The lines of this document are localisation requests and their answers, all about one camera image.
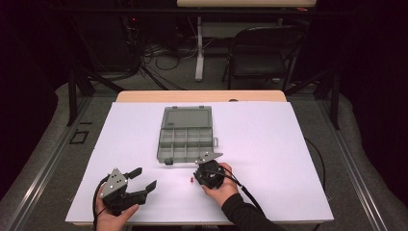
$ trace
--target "black curtain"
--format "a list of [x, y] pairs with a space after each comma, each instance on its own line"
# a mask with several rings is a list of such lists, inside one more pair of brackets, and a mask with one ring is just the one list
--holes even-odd
[[30, 1], [0, 9], [0, 197], [24, 167], [57, 108], [67, 65]]
[[408, 16], [387, 1], [342, 74], [363, 147], [390, 190], [408, 205]]

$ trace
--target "gray carpet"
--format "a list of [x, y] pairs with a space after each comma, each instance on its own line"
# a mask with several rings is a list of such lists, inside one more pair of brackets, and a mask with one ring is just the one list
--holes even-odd
[[[164, 64], [170, 65], [172, 60], [162, 57]], [[164, 78], [178, 86], [188, 90], [225, 90], [226, 85], [220, 82], [225, 59], [211, 57], [206, 60], [204, 80], [195, 82], [195, 59], [181, 60], [176, 68], [162, 71], [158, 70]], [[117, 83], [129, 90], [159, 90], [153, 81], [147, 76], [138, 74], [129, 79], [117, 81]], [[36, 206], [29, 211], [27, 219], [22, 222], [22, 230], [90, 230], [90, 227], [75, 226], [64, 221], [70, 206], [69, 199], [76, 193], [81, 178], [87, 167], [89, 156], [102, 129], [104, 120], [115, 101], [115, 94], [111, 90], [94, 83], [97, 94], [91, 99], [89, 107], [74, 130], [88, 132], [87, 139], [83, 144], [67, 143], [63, 150], [57, 167], [46, 184], [44, 191], [36, 201]], [[265, 81], [234, 82], [234, 89], [277, 89], [279, 84]], [[62, 86], [58, 90], [60, 104], [52, 123], [45, 132], [38, 148], [32, 158], [21, 172], [12, 188], [0, 202], [0, 230], [6, 229], [13, 221], [15, 211], [35, 180], [42, 165], [52, 155], [54, 146], [64, 133], [67, 123], [67, 89]], [[325, 222], [319, 230], [372, 230], [368, 216], [362, 203], [350, 181], [342, 161], [342, 150], [336, 142], [330, 125], [324, 119], [326, 113], [322, 111], [321, 104], [315, 101], [307, 90], [300, 96], [289, 97], [298, 118], [304, 136], [311, 141], [322, 155], [326, 170], [326, 193], [331, 198], [329, 201], [335, 220]], [[352, 108], [345, 98], [341, 98], [340, 104], [341, 133], [355, 159], [363, 178], [377, 202], [380, 214], [385, 220], [388, 230], [408, 230], [408, 214], [406, 207], [397, 200], [384, 185], [381, 177], [370, 165], [364, 150], [361, 147], [358, 126], [352, 115]], [[308, 143], [311, 156], [320, 176], [323, 174], [321, 162], [316, 149]], [[315, 225], [282, 224], [288, 230], [313, 230]]]

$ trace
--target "black cable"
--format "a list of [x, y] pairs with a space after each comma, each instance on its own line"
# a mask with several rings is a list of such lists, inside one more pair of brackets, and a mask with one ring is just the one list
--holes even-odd
[[103, 178], [103, 179], [99, 182], [98, 186], [96, 187], [95, 194], [93, 195], [92, 213], [93, 213], [93, 230], [95, 230], [95, 231], [96, 231], [96, 225], [97, 225], [97, 223], [98, 223], [98, 215], [99, 215], [99, 214], [96, 214], [96, 196], [98, 196], [98, 192], [99, 192], [99, 189], [101, 188], [101, 186], [102, 186], [105, 182], [108, 181], [109, 176], [110, 176], [110, 175], [107, 175], [105, 178]]
[[173, 82], [171, 82], [171, 81], [167, 80], [166, 78], [164, 78], [162, 75], [159, 74], [159, 72], [157, 72], [156, 70], [154, 70], [152, 67], [147, 66], [147, 68], [149, 68], [150, 70], [152, 70], [152, 71], [155, 73], [155, 74], [153, 74], [153, 73], [150, 72], [152, 75], [155, 75], [156, 77], [158, 77], [158, 78], [164, 80], [165, 82], [167, 82], [169, 85], [171, 85], [171, 86], [174, 87], [175, 89], [185, 90], [185, 89], [181, 88], [180, 86], [178, 86], [178, 85], [174, 84]]
[[218, 174], [218, 175], [224, 176], [224, 177], [232, 180], [234, 183], [236, 183], [238, 186], [241, 187], [241, 190], [245, 193], [246, 196], [248, 196], [248, 198], [252, 201], [252, 203], [259, 210], [259, 212], [261, 212], [262, 215], [265, 215], [265, 213], [262, 210], [261, 206], [259, 205], [258, 201], [256, 201], [255, 197], [249, 192], [249, 190], [238, 181], [237, 177], [235, 177], [235, 175], [232, 174], [231, 171], [229, 171], [228, 169], [225, 169], [225, 170], [228, 171], [233, 177], [231, 177], [231, 176], [229, 176], [227, 174], [221, 173], [221, 172], [217, 172], [217, 171], [205, 170], [205, 172], [209, 172], [209, 173], [212, 173], [212, 174]]
[[[321, 155], [319, 149], [315, 146], [314, 143], [312, 143], [312, 142], [311, 142], [309, 139], [307, 139], [306, 137], [303, 137], [303, 138], [305, 139], [306, 142], [308, 142], [309, 144], [311, 144], [311, 145], [315, 148], [315, 150], [318, 152], [318, 155], [319, 155], [319, 158], [320, 158], [320, 162], [321, 162], [321, 168], [323, 169], [323, 175], [321, 176], [321, 178], [322, 178], [322, 179], [321, 179], [321, 182], [322, 182], [321, 185], [322, 185], [322, 187], [323, 187], [324, 193], [326, 193], [326, 167], [325, 167], [325, 165], [324, 165], [323, 156]], [[313, 229], [313, 231], [316, 231], [316, 230], [318, 230], [319, 228], [320, 228], [320, 223], [315, 226], [315, 228]]]
[[112, 81], [112, 82], [128, 79], [128, 78], [136, 75], [138, 73], [138, 71], [139, 71], [140, 66], [138, 64], [134, 64], [134, 66], [136, 66], [136, 67], [128, 70], [126, 73], [124, 73], [122, 75], [115, 76], [115, 77], [105, 77], [105, 79], [107, 79], [109, 81]]
[[175, 58], [177, 59], [177, 63], [175, 64], [175, 66], [172, 66], [172, 67], [170, 67], [170, 68], [162, 68], [162, 67], [159, 67], [158, 60], [159, 60], [159, 57], [161, 57], [161, 56], [157, 56], [157, 57], [156, 57], [156, 60], [155, 60], [155, 65], [156, 65], [157, 68], [159, 68], [160, 70], [172, 70], [172, 69], [174, 69], [174, 68], [177, 67], [177, 65], [180, 63], [180, 57], [179, 57], [177, 54], [174, 54], [174, 53], [171, 53], [171, 52], [170, 52], [169, 54], [174, 55]]
[[99, 217], [99, 215], [101, 215], [104, 211], [106, 210], [106, 207], [105, 208], [103, 208], [103, 210], [101, 210], [101, 212], [99, 212], [97, 215], [96, 215], [96, 217], [98, 218]]
[[168, 88], [166, 86], [164, 86], [162, 83], [160, 83], [160, 81], [158, 79], [156, 79], [156, 77], [150, 73], [150, 71], [144, 66], [141, 65], [140, 68], [144, 71], [144, 73], [146, 73], [162, 90], [168, 90]]

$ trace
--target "white tabletop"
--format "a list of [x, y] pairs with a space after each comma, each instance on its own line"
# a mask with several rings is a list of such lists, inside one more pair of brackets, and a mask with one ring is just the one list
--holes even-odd
[[292, 105], [288, 102], [114, 103], [66, 217], [91, 224], [91, 203], [99, 181], [117, 167], [143, 168], [128, 193], [157, 180], [132, 224], [226, 224], [217, 204], [191, 182], [195, 164], [160, 164], [156, 158], [165, 107], [211, 106], [214, 137], [234, 174], [277, 222], [333, 219]]
[[304, 7], [316, 5], [317, 0], [177, 0], [179, 7]]

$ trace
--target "chair leg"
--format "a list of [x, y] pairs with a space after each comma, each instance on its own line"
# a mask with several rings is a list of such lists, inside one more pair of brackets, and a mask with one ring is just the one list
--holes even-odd
[[296, 57], [293, 57], [293, 58], [291, 58], [290, 60], [289, 60], [289, 63], [288, 63], [288, 74], [287, 74], [287, 76], [285, 77], [285, 80], [284, 80], [284, 82], [283, 82], [283, 85], [282, 85], [282, 90], [286, 90], [288, 87], [289, 87], [289, 84], [291, 83], [291, 81], [292, 81], [292, 77], [293, 77], [293, 69], [294, 69], [294, 64], [296, 63]]
[[228, 89], [231, 89], [231, 74], [228, 73]]
[[336, 130], [340, 130], [339, 127], [339, 94], [340, 94], [340, 73], [337, 72], [333, 76], [333, 89], [332, 89], [332, 98], [330, 105], [330, 120], [333, 123], [333, 126]]
[[227, 75], [228, 68], [229, 68], [229, 60], [227, 61], [227, 65], [225, 66], [224, 73], [222, 74], [222, 80], [221, 80], [222, 83], [225, 81], [225, 75]]

